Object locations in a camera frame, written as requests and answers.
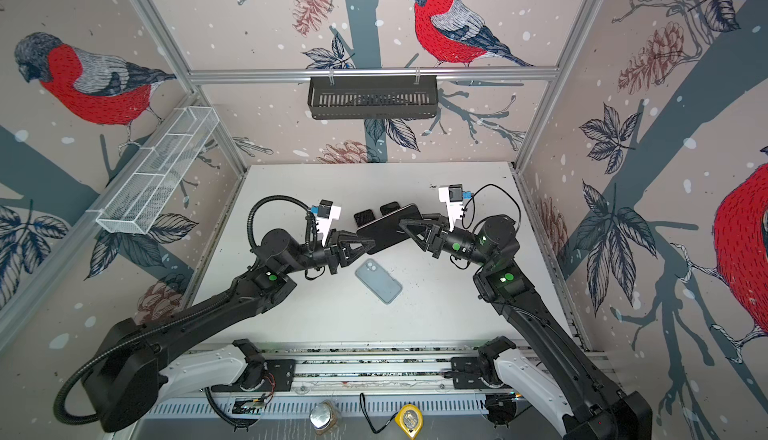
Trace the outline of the black screen phone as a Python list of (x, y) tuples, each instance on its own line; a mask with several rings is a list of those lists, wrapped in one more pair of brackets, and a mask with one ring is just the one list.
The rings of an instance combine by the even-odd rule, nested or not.
[(376, 215), (372, 209), (358, 211), (353, 217), (357, 227), (366, 226), (376, 220)]

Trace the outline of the purple phone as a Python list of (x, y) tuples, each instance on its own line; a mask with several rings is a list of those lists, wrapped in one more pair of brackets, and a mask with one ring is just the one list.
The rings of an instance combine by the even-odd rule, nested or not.
[(375, 255), (405, 240), (410, 240), (409, 235), (399, 226), (401, 220), (420, 220), (421, 218), (419, 208), (412, 203), (358, 228), (357, 234), (374, 241), (374, 246), (367, 251), (367, 254)]

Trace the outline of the grey blue phone case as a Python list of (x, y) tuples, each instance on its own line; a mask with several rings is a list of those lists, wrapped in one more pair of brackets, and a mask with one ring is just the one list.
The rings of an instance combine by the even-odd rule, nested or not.
[(365, 260), (355, 275), (384, 304), (391, 304), (402, 292), (401, 283), (373, 259)]

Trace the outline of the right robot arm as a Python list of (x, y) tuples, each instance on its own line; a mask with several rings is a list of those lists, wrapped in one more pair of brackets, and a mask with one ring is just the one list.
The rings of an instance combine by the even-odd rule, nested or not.
[(404, 219), (400, 228), (424, 251), (447, 252), (478, 264), (481, 300), (524, 338), (541, 361), (528, 361), (499, 336), (478, 350), (480, 377), (520, 393), (564, 439), (649, 439), (652, 410), (639, 392), (627, 393), (600, 370), (550, 313), (515, 259), (515, 222), (488, 218), (480, 232), (452, 227), (443, 216)]

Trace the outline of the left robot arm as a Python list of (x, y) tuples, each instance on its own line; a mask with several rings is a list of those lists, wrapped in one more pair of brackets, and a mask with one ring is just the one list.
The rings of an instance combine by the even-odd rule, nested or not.
[(328, 219), (331, 202), (310, 207), (291, 196), (281, 199), (303, 209), (304, 240), (274, 228), (257, 241), (248, 220), (254, 264), (223, 292), (165, 319), (142, 325), (125, 319), (115, 324), (97, 353), (62, 384), (53, 402), (55, 419), (65, 425), (98, 422), (106, 432), (133, 424), (171, 384), (166, 370), (173, 361), (214, 334), (279, 305), (296, 287), (291, 273), (310, 269), (336, 273), (374, 248), (374, 240), (353, 232), (319, 231), (318, 223)]

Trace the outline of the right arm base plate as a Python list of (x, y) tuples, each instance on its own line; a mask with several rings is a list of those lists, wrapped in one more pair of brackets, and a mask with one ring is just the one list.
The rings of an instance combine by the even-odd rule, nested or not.
[(498, 378), (488, 360), (476, 357), (452, 357), (450, 369), (444, 374), (456, 390), (498, 389)]

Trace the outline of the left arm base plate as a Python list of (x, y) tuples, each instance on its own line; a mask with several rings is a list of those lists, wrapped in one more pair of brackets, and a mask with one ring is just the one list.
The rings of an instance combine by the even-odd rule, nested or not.
[(296, 369), (294, 359), (267, 359), (249, 366), (238, 380), (244, 392), (287, 392), (291, 390)]

